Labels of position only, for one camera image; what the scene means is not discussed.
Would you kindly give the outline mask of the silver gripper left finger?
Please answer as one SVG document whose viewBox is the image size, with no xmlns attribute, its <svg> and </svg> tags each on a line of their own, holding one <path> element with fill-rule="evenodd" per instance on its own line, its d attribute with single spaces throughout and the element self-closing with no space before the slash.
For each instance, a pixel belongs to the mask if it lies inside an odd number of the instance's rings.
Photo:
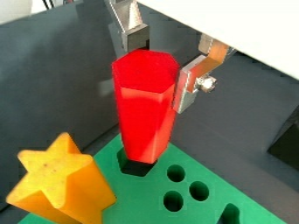
<svg viewBox="0 0 299 224">
<path fill-rule="evenodd" d="M 120 31 L 125 52 L 149 48 L 149 26 L 144 23 L 136 0 L 105 0 Z"/>
</svg>

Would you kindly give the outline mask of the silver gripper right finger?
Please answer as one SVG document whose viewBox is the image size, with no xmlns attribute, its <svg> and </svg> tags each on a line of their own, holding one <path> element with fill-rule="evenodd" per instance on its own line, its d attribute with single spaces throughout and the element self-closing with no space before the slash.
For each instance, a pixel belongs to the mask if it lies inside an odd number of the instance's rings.
<svg viewBox="0 0 299 224">
<path fill-rule="evenodd" d="M 217 79 L 210 72 L 222 64 L 229 46 L 206 34 L 200 35 L 200 55 L 181 68 L 176 82 L 172 108 L 180 114 L 194 102 L 197 92 L 209 93 Z"/>
</svg>

